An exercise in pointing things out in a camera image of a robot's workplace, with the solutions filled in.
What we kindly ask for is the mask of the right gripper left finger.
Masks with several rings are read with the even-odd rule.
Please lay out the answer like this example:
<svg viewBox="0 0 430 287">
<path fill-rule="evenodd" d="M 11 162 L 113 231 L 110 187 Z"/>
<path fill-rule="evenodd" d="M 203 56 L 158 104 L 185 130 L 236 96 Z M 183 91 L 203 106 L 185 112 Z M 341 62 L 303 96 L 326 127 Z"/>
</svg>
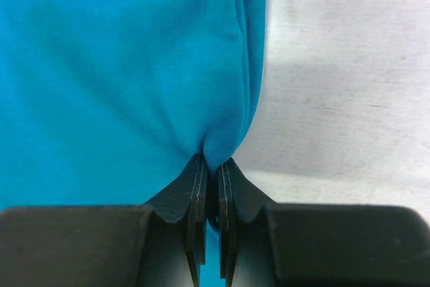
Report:
<svg viewBox="0 0 430 287">
<path fill-rule="evenodd" d="M 197 286 L 207 165 L 192 157 L 142 205 L 1 212 L 2 286 Z"/>
</svg>

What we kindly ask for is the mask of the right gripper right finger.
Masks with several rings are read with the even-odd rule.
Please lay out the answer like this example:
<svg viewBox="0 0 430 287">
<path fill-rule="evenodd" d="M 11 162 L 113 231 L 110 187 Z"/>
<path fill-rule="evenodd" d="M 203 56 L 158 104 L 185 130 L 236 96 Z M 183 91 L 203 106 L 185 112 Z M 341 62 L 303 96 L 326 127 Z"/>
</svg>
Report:
<svg viewBox="0 0 430 287">
<path fill-rule="evenodd" d="M 410 208 L 278 203 L 233 160 L 217 180 L 227 286 L 429 285 L 429 225 Z"/>
</svg>

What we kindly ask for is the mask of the teal blue t shirt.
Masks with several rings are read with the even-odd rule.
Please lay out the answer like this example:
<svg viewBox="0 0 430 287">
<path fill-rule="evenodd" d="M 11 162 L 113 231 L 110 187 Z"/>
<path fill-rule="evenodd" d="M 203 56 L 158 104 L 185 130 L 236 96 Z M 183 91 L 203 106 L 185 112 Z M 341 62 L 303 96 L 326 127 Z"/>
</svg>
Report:
<svg viewBox="0 0 430 287">
<path fill-rule="evenodd" d="M 138 203 L 252 123 L 266 0 L 1 0 L 1 206 Z"/>
</svg>

